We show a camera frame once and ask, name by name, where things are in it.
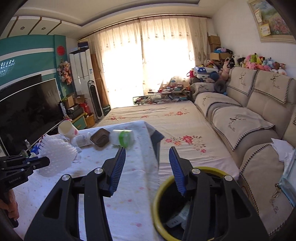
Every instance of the wicker basket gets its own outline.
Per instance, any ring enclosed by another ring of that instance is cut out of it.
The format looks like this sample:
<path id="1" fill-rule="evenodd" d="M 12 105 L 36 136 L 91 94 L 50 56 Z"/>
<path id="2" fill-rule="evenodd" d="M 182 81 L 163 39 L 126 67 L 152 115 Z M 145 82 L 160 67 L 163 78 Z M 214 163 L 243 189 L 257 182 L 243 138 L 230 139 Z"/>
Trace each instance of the wicker basket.
<path id="1" fill-rule="evenodd" d="M 89 117 L 85 118 L 87 128 L 92 128 L 95 125 L 94 114 L 91 114 Z"/>

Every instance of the metal pivot bolt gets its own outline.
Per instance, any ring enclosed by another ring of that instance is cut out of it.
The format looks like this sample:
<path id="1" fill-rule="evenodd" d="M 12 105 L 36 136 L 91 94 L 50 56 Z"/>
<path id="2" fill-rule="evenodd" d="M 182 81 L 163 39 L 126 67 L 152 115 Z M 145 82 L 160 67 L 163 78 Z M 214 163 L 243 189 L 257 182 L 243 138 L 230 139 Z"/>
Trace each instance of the metal pivot bolt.
<path id="1" fill-rule="evenodd" d="M 68 174 L 62 176 L 63 181 L 68 181 L 70 179 L 70 176 Z"/>
<path id="2" fill-rule="evenodd" d="M 200 170 L 199 170 L 198 168 L 193 168 L 193 169 L 191 170 L 191 172 L 192 172 L 193 174 L 200 174 Z"/>
<path id="3" fill-rule="evenodd" d="M 229 175 L 226 175 L 224 178 L 228 182 L 231 182 L 233 180 L 232 176 L 229 176 Z"/>
<path id="4" fill-rule="evenodd" d="M 96 168 L 94 170 L 95 174 L 101 174 L 104 170 L 102 168 Z"/>

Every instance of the recessed ceiling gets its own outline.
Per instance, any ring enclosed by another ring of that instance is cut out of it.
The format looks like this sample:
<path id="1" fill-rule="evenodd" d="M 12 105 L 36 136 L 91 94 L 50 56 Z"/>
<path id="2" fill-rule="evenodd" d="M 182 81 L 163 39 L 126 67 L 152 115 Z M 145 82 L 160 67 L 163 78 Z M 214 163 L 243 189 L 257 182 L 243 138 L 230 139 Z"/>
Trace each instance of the recessed ceiling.
<path id="1" fill-rule="evenodd" d="M 213 16 L 229 0 L 28 0 L 1 38 L 60 34 L 81 38 L 108 25 L 161 14 Z"/>

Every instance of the picture frame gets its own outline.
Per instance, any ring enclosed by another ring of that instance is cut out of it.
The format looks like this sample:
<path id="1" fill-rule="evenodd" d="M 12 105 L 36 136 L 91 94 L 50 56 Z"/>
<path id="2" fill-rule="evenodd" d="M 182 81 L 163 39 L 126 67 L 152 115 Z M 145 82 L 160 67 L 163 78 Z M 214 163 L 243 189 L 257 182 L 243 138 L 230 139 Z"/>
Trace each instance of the picture frame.
<path id="1" fill-rule="evenodd" d="M 296 44 L 295 38 L 282 17 L 266 0 L 248 0 L 248 4 L 257 25 L 261 42 L 288 42 Z M 261 34 L 262 27 L 268 26 L 268 24 L 270 28 L 265 29 L 265 31 L 270 30 L 271 34 L 263 37 Z"/>

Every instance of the human hand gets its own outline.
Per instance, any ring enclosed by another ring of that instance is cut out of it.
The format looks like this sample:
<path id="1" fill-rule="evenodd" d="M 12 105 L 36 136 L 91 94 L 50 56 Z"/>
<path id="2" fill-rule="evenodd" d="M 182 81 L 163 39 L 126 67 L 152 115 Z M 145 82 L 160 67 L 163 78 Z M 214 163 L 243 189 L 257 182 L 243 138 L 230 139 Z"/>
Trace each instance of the human hand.
<path id="1" fill-rule="evenodd" d="M 9 204 L 4 203 L 0 199 L 0 208 L 7 210 L 8 211 L 8 217 L 13 218 L 15 221 L 20 217 L 19 212 L 18 212 L 18 205 L 15 200 L 15 193 L 13 190 L 8 191 L 8 198 L 9 198 Z"/>

